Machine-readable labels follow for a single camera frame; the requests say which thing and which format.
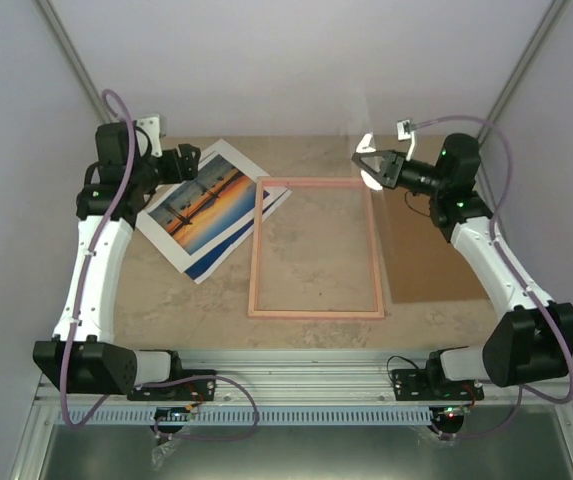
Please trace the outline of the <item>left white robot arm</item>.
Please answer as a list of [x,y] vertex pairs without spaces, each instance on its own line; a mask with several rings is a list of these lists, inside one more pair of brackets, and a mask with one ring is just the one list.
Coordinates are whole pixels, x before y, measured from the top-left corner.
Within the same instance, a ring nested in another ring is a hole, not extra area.
[[159,114],[131,126],[97,128],[97,160],[76,197],[78,241],[70,290],[49,340],[33,347],[33,360],[67,394],[128,395],[150,383],[163,399],[184,390],[176,354],[136,351],[115,343],[114,307],[121,266],[138,215],[158,187],[192,180],[200,150],[190,144],[163,149]]

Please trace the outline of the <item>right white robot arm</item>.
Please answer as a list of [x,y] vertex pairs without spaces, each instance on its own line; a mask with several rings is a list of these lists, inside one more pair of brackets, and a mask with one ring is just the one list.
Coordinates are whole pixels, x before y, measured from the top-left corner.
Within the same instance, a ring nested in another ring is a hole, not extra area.
[[477,140],[448,135],[435,163],[395,150],[377,150],[370,133],[352,156],[366,185],[402,188],[429,199],[429,217],[464,258],[485,290],[498,323],[485,343],[436,351],[425,387],[447,399],[463,381],[520,386],[551,403],[573,399],[573,305],[555,301],[510,250],[497,219],[475,190],[481,164]]

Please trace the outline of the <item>pink picture frame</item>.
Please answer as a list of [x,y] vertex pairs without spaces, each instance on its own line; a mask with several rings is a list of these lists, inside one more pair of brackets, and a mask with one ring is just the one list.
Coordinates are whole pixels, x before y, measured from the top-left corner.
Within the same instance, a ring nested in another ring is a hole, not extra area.
[[257,204],[247,312],[261,320],[381,320],[385,316],[374,210],[355,177],[261,177],[286,193]]

